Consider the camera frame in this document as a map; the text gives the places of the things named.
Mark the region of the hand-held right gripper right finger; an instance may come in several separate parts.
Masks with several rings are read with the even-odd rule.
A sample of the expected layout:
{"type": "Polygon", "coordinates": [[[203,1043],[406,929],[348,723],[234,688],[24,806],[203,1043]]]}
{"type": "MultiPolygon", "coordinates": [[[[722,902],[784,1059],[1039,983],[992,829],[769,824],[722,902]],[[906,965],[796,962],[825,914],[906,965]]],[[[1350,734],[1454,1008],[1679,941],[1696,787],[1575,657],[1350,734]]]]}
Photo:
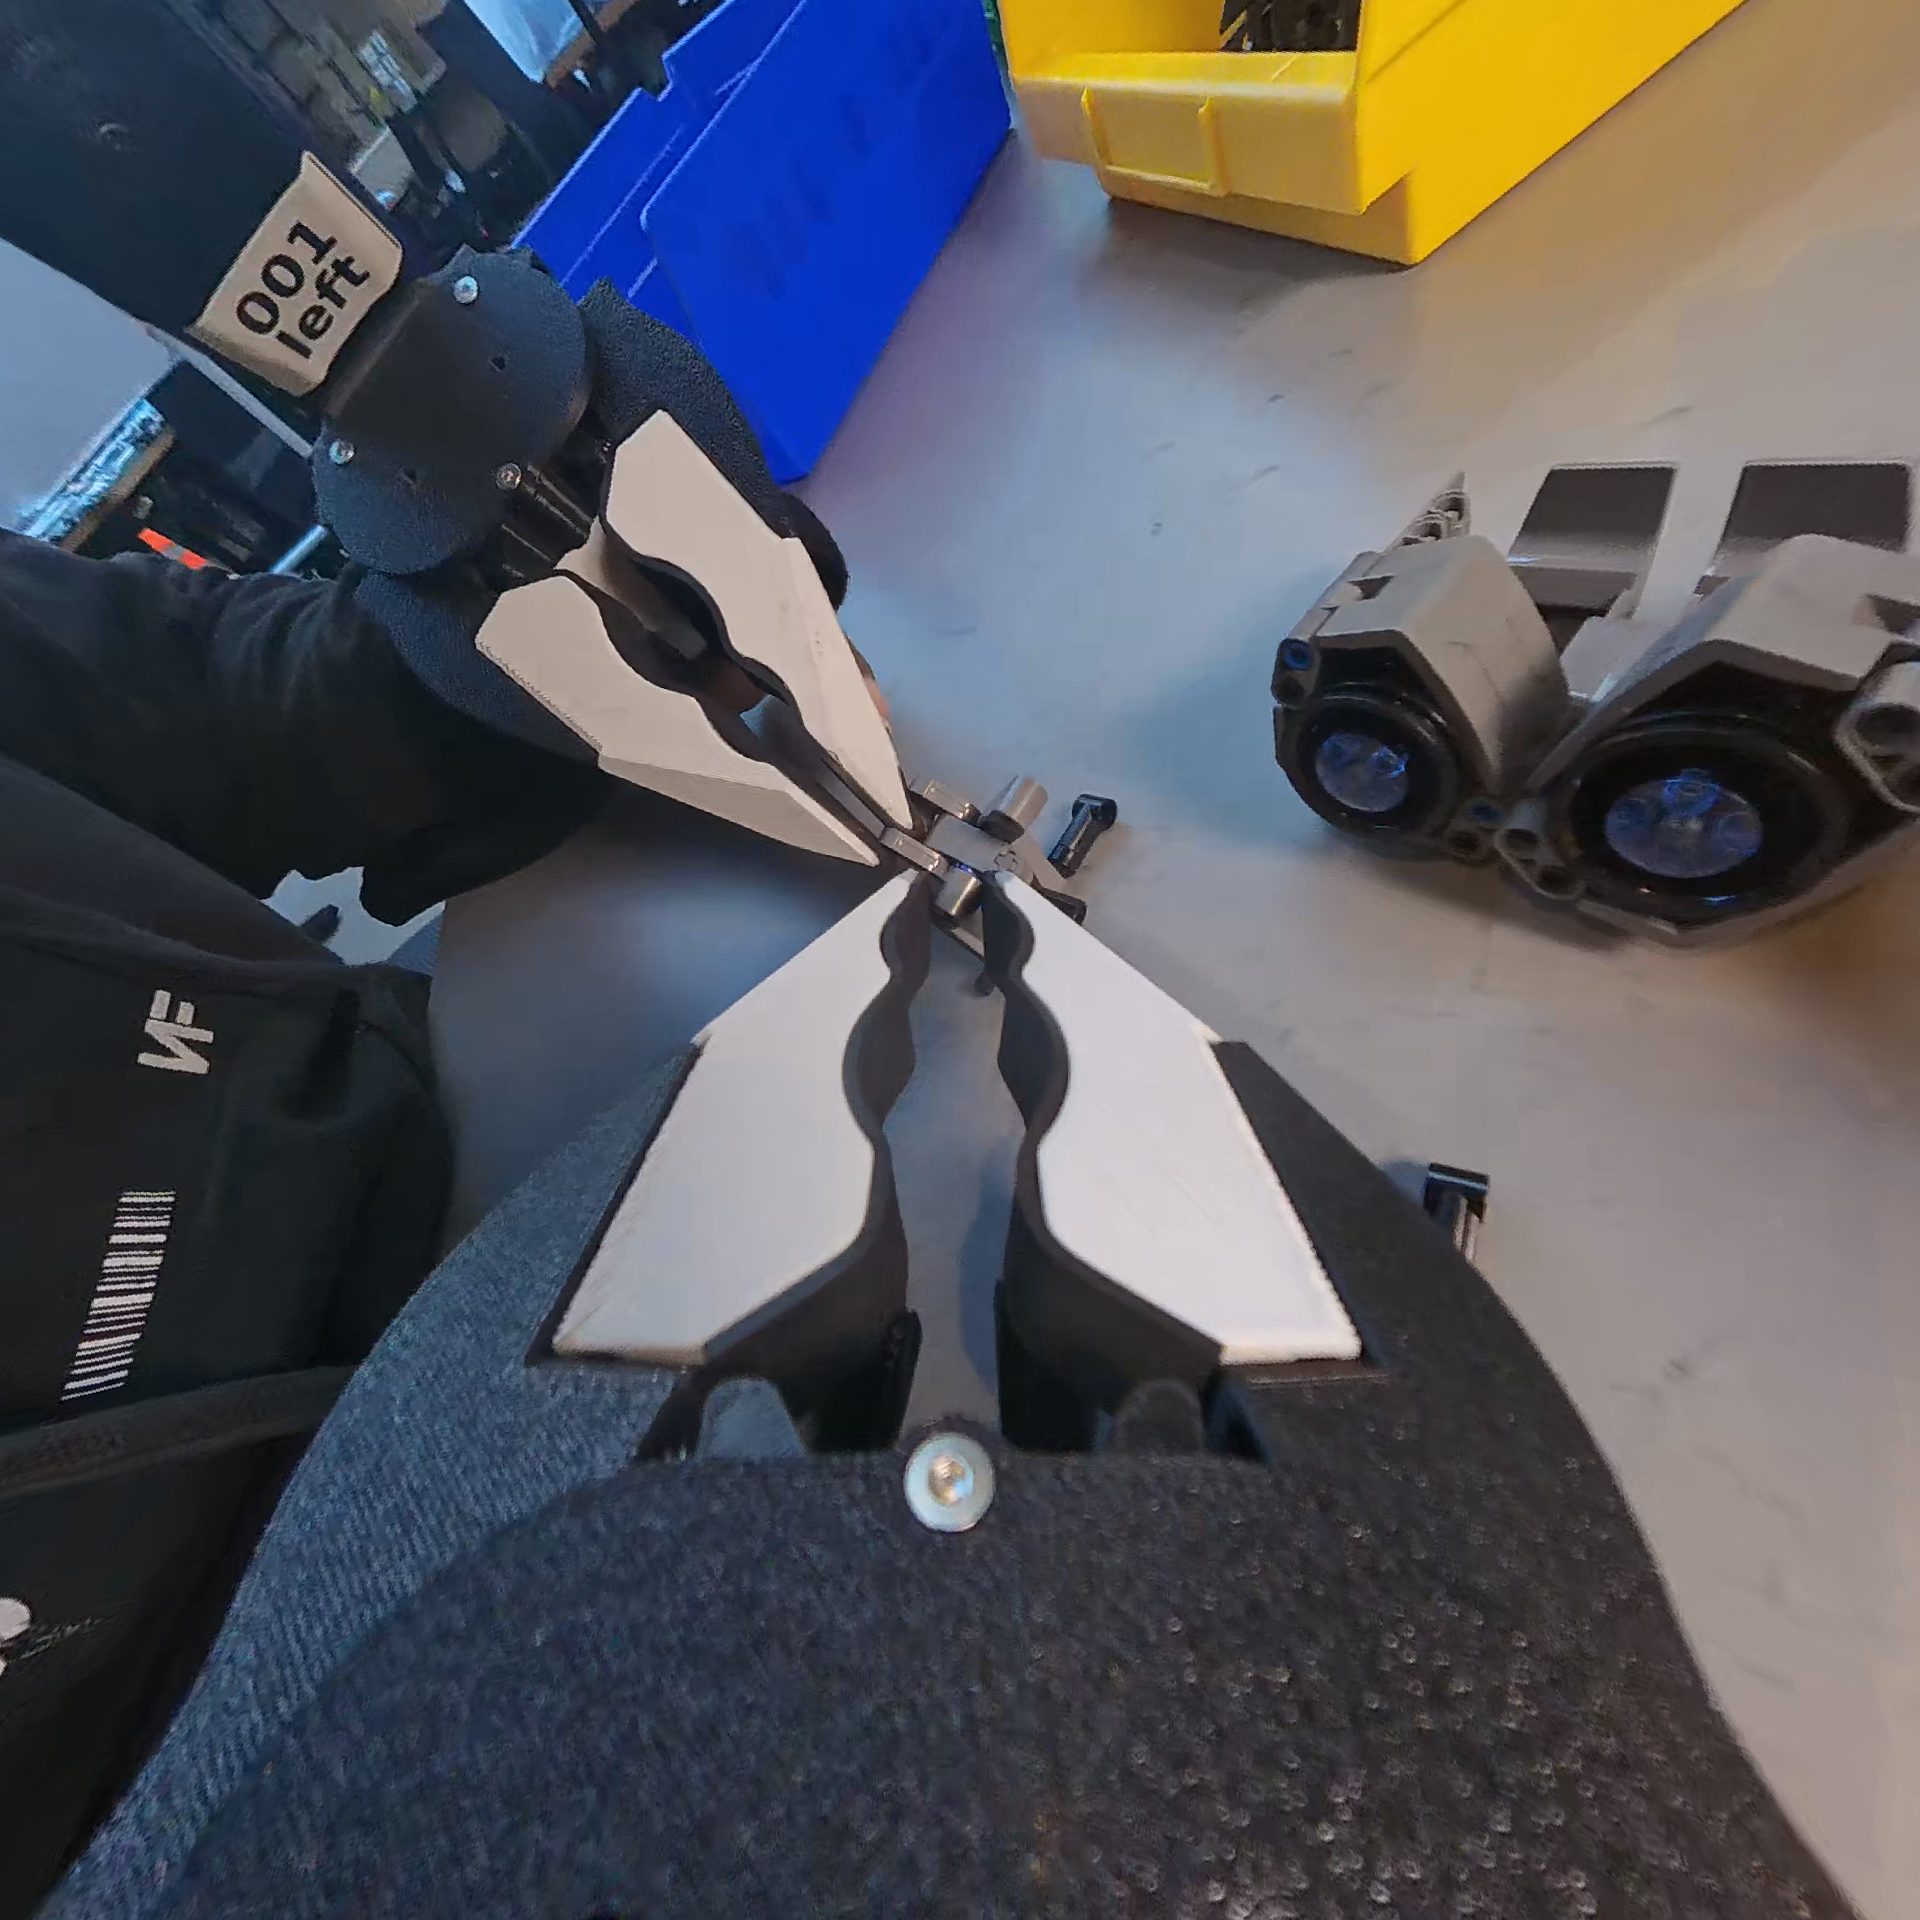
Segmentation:
{"type": "Polygon", "coordinates": [[[1363,1379],[1363,1331],[1259,1126],[1288,1090],[1251,1047],[996,877],[984,952],[1025,1123],[995,1288],[999,1429],[1095,1451],[1138,1400],[1227,1438],[1274,1385],[1363,1379]]]}

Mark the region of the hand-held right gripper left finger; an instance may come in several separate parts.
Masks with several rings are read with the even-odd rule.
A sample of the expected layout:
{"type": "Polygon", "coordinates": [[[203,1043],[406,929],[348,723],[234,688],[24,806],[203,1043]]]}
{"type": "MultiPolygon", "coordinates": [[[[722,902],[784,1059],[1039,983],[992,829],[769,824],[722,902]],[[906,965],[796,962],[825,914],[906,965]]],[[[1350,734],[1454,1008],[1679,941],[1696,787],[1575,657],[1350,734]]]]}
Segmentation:
{"type": "Polygon", "coordinates": [[[918,1064],[929,877],[899,874],[692,1039],[579,1262],[556,1360],[667,1374],[643,1447],[763,1379],[806,1445],[888,1449],[921,1355],[884,1120],[918,1064]]]}

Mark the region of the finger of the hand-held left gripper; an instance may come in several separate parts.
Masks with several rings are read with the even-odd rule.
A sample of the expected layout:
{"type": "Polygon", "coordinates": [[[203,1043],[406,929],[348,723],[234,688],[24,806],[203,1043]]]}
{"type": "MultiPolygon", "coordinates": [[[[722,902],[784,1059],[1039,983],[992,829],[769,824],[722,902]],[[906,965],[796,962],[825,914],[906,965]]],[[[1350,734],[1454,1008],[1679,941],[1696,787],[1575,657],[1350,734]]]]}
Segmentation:
{"type": "Polygon", "coordinates": [[[667,410],[614,454],[601,521],[636,562],[699,587],[727,650],[784,690],[803,730],[880,819],[913,827],[900,758],[827,587],[667,410]]]}
{"type": "Polygon", "coordinates": [[[505,591],[476,647],[616,778],[787,847],[880,863],[792,775],[729,743],[692,691],[638,671],[616,647],[608,603],[579,578],[556,573],[505,591]]]}

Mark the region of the black brick assembly coloured pins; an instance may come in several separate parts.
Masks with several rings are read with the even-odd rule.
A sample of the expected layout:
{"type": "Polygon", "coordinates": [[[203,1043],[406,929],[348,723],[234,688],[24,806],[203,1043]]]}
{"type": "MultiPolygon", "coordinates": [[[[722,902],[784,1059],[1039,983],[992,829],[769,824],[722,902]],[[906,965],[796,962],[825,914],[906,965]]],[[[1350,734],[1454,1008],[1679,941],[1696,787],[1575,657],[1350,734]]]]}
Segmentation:
{"type": "Polygon", "coordinates": [[[878,847],[932,879],[932,919],[984,962],[985,899],[1004,877],[1020,879],[1073,922],[1089,920],[1089,902],[1073,885],[1097,841],[1118,824],[1121,806],[1113,797],[1078,795],[1066,827],[1044,847],[1036,824],[1048,805],[1048,787],[1031,776],[1008,781],[988,806],[950,783],[921,778],[907,786],[911,827],[880,827],[878,847]]]}

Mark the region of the grey desk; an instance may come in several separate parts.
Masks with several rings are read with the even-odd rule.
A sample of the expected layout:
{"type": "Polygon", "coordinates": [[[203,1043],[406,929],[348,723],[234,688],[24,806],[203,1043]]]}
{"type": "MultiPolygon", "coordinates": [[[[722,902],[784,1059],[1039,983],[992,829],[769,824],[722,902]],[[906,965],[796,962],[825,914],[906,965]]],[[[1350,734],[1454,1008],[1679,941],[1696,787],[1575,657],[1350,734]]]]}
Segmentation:
{"type": "Polygon", "coordinates": [[[919,775],[1121,805],[1091,922],[1374,1161],[1492,1175],[1483,1273],[1723,1707],[1915,1915],[1915,857],[1751,944],[1599,944],[1350,845],[1288,626],[1454,473],[1671,462],[1644,617],[1750,462],[1915,459],[1915,3],[1744,3],[1424,265],[1116,208],[1010,142],[810,477],[919,775]]]}

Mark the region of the blue storage bin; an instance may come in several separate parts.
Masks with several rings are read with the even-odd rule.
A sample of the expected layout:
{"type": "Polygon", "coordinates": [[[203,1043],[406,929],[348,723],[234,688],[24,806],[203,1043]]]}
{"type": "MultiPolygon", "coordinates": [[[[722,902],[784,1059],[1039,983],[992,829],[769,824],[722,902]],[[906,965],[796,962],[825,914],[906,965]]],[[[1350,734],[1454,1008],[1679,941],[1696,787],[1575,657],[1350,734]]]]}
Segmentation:
{"type": "Polygon", "coordinates": [[[727,1],[522,229],[727,381],[776,480],[820,462],[1014,113],[979,1],[727,1]]]}

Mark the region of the large whiteboard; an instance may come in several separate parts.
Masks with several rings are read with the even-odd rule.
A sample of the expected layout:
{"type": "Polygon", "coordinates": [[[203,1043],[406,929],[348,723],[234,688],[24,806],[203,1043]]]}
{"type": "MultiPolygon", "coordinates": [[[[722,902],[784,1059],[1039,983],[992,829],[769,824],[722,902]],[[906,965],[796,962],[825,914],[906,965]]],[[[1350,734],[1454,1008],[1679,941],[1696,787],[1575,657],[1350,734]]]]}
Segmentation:
{"type": "Polygon", "coordinates": [[[19,525],[177,352],[27,250],[3,245],[3,523],[19,525]]]}

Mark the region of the grey twin engine brick model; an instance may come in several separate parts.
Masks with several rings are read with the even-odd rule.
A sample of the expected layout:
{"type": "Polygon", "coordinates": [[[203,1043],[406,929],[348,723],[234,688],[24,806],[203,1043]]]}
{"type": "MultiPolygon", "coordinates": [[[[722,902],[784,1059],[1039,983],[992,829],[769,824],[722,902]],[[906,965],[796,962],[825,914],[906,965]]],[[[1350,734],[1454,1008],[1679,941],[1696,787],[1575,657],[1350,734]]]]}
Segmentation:
{"type": "Polygon", "coordinates": [[[1334,829],[1618,938],[1736,944],[1915,845],[1915,473],[1746,464],[1676,619],[1671,464],[1555,465],[1510,547],[1459,474],[1282,637],[1276,758],[1334,829]]]}

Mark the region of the yellow storage bin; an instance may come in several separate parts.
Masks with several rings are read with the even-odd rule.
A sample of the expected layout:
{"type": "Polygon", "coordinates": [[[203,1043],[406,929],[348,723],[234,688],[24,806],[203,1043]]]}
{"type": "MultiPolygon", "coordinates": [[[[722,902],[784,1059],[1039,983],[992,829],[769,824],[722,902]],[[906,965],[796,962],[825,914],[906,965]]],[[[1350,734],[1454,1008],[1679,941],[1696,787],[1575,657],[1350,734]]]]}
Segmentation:
{"type": "Polygon", "coordinates": [[[1219,1],[1008,1],[1031,144],[1113,200],[1412,265],[1736,1],[1363,1],[1350,55],[1223,55],[1219,1]]]}

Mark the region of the yellow toy bulldozer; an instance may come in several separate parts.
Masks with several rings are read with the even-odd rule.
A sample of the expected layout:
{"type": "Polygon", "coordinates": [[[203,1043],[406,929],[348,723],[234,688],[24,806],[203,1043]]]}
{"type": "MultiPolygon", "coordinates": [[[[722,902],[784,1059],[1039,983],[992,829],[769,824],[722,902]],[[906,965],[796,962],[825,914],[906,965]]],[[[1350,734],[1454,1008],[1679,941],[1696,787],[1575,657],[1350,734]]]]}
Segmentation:
{"type": "Polygon", "coordinates": [[[1358,47],[1363,1],[1223,1],[1216,47],[1223,55],[1350,55],[1358,47]]]}

